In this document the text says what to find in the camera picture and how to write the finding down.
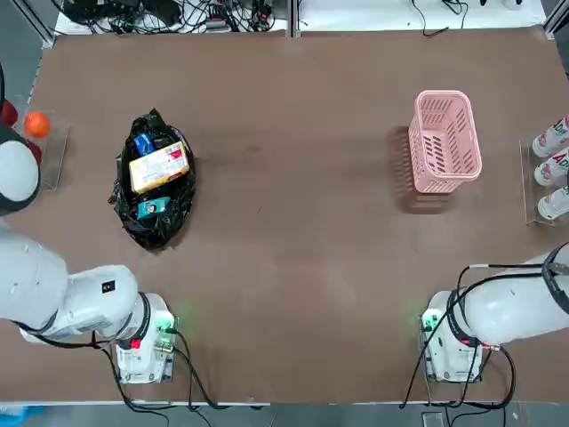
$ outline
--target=bottle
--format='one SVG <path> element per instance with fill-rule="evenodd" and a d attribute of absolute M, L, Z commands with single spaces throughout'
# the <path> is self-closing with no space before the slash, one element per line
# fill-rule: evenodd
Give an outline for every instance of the bottle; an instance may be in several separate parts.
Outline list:
<path fill-rule="evenodd" d="M 533 177 L 538 184 L 548 187 L 553 185 L 569 171 L 569 147 L 562 149 L 549 160 L 546 160 L 533 171 Z"/>
<path fill-rule="evenodd" d="M 532 143 L 532 150 L 538 157 L 547 157 L 555 153 L 569 137 L 569 114 L 551 126 L 548 130 L 536 137 Z"/>
<path fill-rule="evenodd" d="M 569 187 L 556 189 L 537 202 L 537 211 L 546 220 L 555 220 L 569 212 Z"/>

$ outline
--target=orange ball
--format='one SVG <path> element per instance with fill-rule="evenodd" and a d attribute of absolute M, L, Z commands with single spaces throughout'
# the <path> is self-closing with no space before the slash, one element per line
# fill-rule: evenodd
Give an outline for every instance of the orange ball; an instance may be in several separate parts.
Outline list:
<path fill-rule="evenodd" d="M 50 132 L 50 119 L 44 113 L 32 111 L 24 120 L 24 131 L 26 135 L 43 138 Z"/>

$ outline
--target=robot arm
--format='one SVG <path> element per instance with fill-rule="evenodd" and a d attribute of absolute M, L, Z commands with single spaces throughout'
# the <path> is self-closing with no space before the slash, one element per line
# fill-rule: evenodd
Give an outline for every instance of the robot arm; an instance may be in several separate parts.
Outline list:
<path fill-rule="evenodd" d="M 39 166 L 23 140 L 0 123 L 0 215 L 28 206 L 40 186 Z M 56 253 L 11 230 L 0 220 L 0 318 L 20 326 L 29 342 L 37 336 L 63 342 L 96 332 L 116 342 L 121 379 L 159 383 L 172 363 L 173 342 L 165 329 L 172 313 L 155 294 L 138 292 L 123 265 L 69 275 Z"/>
<path fill-rule="evenodd" d="M 421 316 L 423 339 L 435 334 L 426 353 L 428 377 L 439 382 L 464 383 L 470 366 L 472 378 L 478 377 L 483 345 L 498 346 L 569 326 L 569 246 L 560 246 L 527 264 L 540 267 L 502 272 L 496 276 L 498 279 L 468 292 L 463 309 L 460 304 L 450 309 L 456 292 L 443 291 L 433 296 Z M 518 273 L 533 273 L 534 277 L 509 277 Z"/>

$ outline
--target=plastic basket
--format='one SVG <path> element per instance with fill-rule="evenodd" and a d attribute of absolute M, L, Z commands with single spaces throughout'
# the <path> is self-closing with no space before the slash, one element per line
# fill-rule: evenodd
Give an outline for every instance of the plastic basket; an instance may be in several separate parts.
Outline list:
<path fill-rule="evenodd" d="M 472 108 L 462 92 L 421 92 L 409 143 L 413 181 L 421 193 L 451 193 L 482 170 Z"/>

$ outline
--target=metal frame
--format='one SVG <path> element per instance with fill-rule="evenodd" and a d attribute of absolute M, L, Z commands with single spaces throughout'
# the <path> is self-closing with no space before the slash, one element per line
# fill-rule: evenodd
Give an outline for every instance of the metal frame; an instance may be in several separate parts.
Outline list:
<path fill-rule="evenodd" d="M 301 29 L 299 28 L 299 0 L 286 0 L 286 36 L 290 38 L 297 38 L 301 36 Z"/>
<path fill-rule="evenodd" d="M 53 37 L 50 28 L 40 20 L 28 2 L 26 0 L 12 0 L 12 4 L 26 18 L 39 37 L 44 40 L 44 49 L 51 49 L 55 43 L 55 37 Z"/>
<path fill-rule="evenodd" d="M 569 19 L 569 0 L 560 0 L 543 24 L 546 36 L 553 39 L 553 35 L 565 26 L 567 19 Z"/>

